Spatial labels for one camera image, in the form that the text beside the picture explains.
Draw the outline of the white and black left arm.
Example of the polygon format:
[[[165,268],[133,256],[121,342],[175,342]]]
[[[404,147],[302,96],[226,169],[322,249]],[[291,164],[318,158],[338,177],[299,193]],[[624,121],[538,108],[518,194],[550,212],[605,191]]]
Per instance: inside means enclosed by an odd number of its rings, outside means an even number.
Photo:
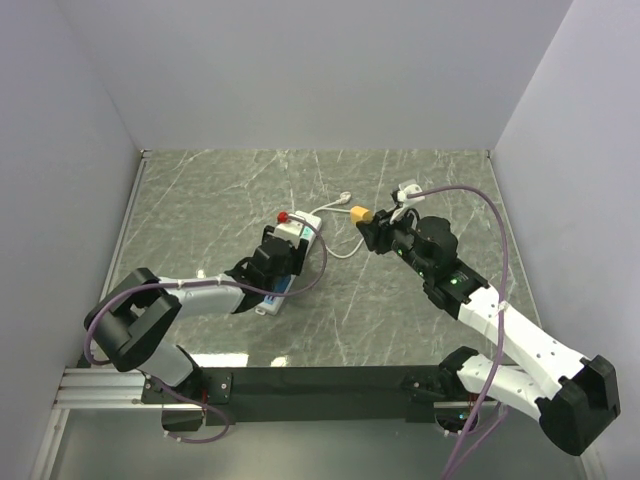
[[[138,370],[158,378],[176,401],[193,399],[200,367],[165,339],[169,328],[183,317],[244,313],[282,294],[284,279],[301,273],[309,247],[304,231],[295,220],[267,226],[252,255],[214,277],[177,280],[134,270],[85,317],[87,359],[99,363],[91,355],[96,342],[118,371]]]

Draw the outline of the small orange plug adapter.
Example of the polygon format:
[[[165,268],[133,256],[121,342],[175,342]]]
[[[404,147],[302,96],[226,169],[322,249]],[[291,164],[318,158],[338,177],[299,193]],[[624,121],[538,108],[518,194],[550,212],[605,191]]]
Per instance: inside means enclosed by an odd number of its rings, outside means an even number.
[[[351,223],[354,226],[357,226],[359,223],[370,224],[374,218],[372,211],[362,206],[353,206],[349,214]]]

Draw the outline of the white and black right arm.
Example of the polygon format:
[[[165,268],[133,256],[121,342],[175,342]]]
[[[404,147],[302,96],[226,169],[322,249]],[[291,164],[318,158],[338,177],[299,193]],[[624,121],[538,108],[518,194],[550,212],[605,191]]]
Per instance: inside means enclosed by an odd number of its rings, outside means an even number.
[[[441,366],[439,387],[460,399],[488,391],[489,397],[536,420],[563,452],[581,455],[619,416],[616,370],[601,355],[587,358],[554,339],[516,308],[457,255],[458,239],[448,220],[363,207],[350,211],[368,250],[395,253],[423,281],[428,299],[474,329],[506,354],[502,366],[460,348]]]

